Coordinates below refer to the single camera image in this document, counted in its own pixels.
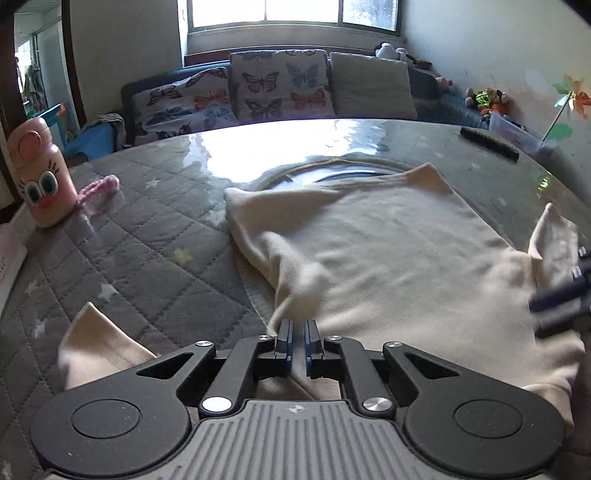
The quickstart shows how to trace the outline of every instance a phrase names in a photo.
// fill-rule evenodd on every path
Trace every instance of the pink toy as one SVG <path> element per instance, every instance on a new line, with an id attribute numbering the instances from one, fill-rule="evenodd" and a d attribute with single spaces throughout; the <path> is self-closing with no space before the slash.
<path id="1" fill-rule="evenodd" d="M 78 192 L 43 118 L 31 118 L 8 138 L 15 183 L 35 223 L 55 225 L 76 206 Z"/>
<path id="2" fill-rule="evenodd" d="M 111 193 L 117 190 L 119 190 L 119 179 L 115 175 L 107 175 L 104 179 L 89 183 L 80 191 L 78 205 L 81 206 L 84 202 L 102 192 Z"/>
<path id="3" fill-rule="evenodd" d="M 449 80 L 445 77 L 437 77 L 436 80 L 442 92 L 449 92 L 450 87 L 453 85 L 453 80 Z"/>

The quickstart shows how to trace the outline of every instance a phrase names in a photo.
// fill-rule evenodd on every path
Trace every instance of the metal screw cap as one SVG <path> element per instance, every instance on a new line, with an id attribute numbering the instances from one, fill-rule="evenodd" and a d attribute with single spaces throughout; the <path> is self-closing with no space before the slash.
<path id="1" fill-rule="evenodd" d="M 392 402 L 387 398 L 372 397 L 363 402 L 363 407 L 369 411 L 386 411 L 392 408 Z"/>
<path id="2" fill-rule="evenodd" d="M 203 400 L 202 407 L 207 411 L 220 413 L 232 408 L 232 402 L 226 397 L 209 397 Z"/>

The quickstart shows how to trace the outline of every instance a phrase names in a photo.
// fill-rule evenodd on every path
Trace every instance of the hanging clothes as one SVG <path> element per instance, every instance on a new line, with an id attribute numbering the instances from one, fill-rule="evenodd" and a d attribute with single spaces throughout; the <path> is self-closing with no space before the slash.
<path id="1" fill-rule="evenodd" d="M 35 64 L 27 67 L 24 93 L 37 113 L 47 110 L 45 89 L 43 88 L 43 80 L 41 79 L 41 69 Z"/>

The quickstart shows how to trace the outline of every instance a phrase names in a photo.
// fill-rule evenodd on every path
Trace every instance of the cartoon eyes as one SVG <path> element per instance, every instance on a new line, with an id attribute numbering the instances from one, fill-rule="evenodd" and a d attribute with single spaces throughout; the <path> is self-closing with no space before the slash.
<path id="1" fill-rule="evenodd" d="M 57 179 L 52 171 L 44 171 L 39 175 L 39 186 L 46 195 L 55 195 L 57 193 Z"/>
<path id="2" fill-rule="evenodd" d="M 36 205 L 44 195 L 55 195 L 58 191 L 57 179 L 52 171 L 46 170 L 39 180 L 30 180 L 24 186 L 24 194 L 31 205 Z"/>
<path id="3" fill-rule="evenodd" d="M 25 185 L 25 195 L 31 205 L 36 205 L 43 197 L 39 184 L 35 180 L 28 181 Z"/>

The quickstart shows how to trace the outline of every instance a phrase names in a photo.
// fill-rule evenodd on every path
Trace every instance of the cream towel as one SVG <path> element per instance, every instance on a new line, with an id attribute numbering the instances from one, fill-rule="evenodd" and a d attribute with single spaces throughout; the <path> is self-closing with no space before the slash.
<path id="1" fill-rule="evenodd" d="M 294 330 L 316 319 L 321 335 L 368 349 L 398 340 L 534 391 L 572 426 L 583 343 L 574 332 L 537 342 L 528 310 L 536 285 L 566 280 L 577 262 L 577 229 L 552 205 L 524 253 L 430 164 L 280 192 L 232 188 L 226 200 L 238 248 L 275 289 L 270 332 L 283 318 Z M 313 398 L 338 398 L 335 382 L 309 380 L 296 360 L 293 379 Z"/>
<path id="2" fill-rule="evenodd" d="M 154 358 L 88 302 L 61 340 L 57 364 L 67 390 Z"/>

